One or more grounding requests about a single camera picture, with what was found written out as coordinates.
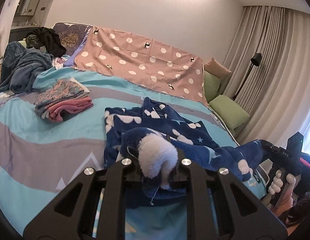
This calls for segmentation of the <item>right hand white glove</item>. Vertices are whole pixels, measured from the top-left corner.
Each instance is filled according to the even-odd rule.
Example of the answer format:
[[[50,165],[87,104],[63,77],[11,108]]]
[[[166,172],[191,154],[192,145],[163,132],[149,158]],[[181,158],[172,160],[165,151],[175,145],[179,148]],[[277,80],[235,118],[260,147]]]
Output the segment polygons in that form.
[[[271,196],[275,195],[276,193],[280,193],[280,190],[284,187],[284,181],[281,178],[281,176],[282,176],[282,171],[278,170],[275,174],[275,177],[273,178],[273,181],[271,182],[271,185],[269,186],[269,193],[271,194]],[[282,200],[290,199],[292,197],[295,184],[296,184],[295,176],[289,173],[286,176],[287,188],[286,188],[286,191],[285,191],[285,194]]]

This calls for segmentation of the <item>orange sleeved right forearm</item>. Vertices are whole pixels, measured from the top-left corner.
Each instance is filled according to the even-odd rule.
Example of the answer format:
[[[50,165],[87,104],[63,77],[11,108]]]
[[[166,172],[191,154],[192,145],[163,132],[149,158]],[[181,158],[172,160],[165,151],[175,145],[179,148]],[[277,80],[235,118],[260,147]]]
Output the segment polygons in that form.
[[[281,200],[278,207],[270,206],[270,210],[279,217],[283,212],[289,210],[293,206],[293,198]]]

